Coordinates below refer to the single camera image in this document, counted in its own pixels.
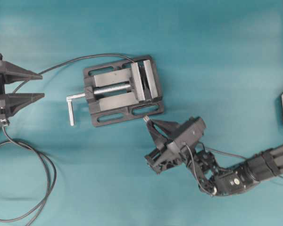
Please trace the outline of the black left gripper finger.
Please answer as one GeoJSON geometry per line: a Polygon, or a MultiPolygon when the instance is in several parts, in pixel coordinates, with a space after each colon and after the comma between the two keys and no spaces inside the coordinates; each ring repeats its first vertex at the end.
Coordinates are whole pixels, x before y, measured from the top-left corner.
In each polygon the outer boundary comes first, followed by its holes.
{"type": "Polygon", "coordinates": [[[29,80],[42,80],[42,75],[26,70],[8,61],[0,60],[0,84],[11,84],[29,80]]]}
{"type": "Polygon", "coordinates": [[[45,97],[44,93],[9,93],[0,95],[0,113],[14,116],[22,108],[45,97]]]}

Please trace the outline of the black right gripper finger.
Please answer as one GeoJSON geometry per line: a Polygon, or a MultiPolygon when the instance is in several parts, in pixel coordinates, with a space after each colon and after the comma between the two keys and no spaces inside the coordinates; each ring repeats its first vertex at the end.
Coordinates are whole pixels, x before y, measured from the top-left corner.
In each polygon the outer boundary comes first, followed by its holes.
{"type": "Polygon", "coordinates": [[[162,120],[153,120],[153,131],[152,138],[158,139],[159,137],[165,137],[168,139],[176,139],[182,134],[181,124],[175,121],[162,121],[162,120]],[[158,132],[155,127],[161,129],[165,136],[158,132]]]}
{"type": "Polygon", "coordinates": [[[156,130],[152,121],[148,121],[146,125],[156,148],[160,151],[165,149],[165,144],[167,143],[168,139],[156,130]]]}

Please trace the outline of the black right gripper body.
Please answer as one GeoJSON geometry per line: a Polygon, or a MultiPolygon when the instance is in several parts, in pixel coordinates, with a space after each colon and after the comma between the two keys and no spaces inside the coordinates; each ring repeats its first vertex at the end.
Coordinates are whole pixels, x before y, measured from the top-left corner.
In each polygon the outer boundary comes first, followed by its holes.
{"type": "MultiPolygon", "coordinates": [[[[149,116],[144,117],[144,121],[153,121],[149,116]]],[[[191,117],[181,124],[182,134],[176,139],[168,139],[165,149],[162,151],[155,148],[151,153],[145,156],[147,164],[157,173],[178,166],[187,162],[188,148],[193,149],[204,134],[206,124],[201,117],[191,117]]]]}

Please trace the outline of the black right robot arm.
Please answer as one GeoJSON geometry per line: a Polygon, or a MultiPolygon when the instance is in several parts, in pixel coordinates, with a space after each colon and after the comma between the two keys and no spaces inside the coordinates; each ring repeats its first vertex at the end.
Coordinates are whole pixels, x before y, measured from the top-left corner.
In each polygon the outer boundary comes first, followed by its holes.
{"type": "Polygon", "coordinates": [[[260,182],[283,174],[283,145],[246,158],[233,166],[221,167],[211,149],[196,147],[206,124],[201,117],[191,117],[180,124],[175,121],[143,118],[156,148],[145,156],[157,173],[185,164],[195,177],[199,189],[210,196],[230,196],[249,191],[260,182]]]}

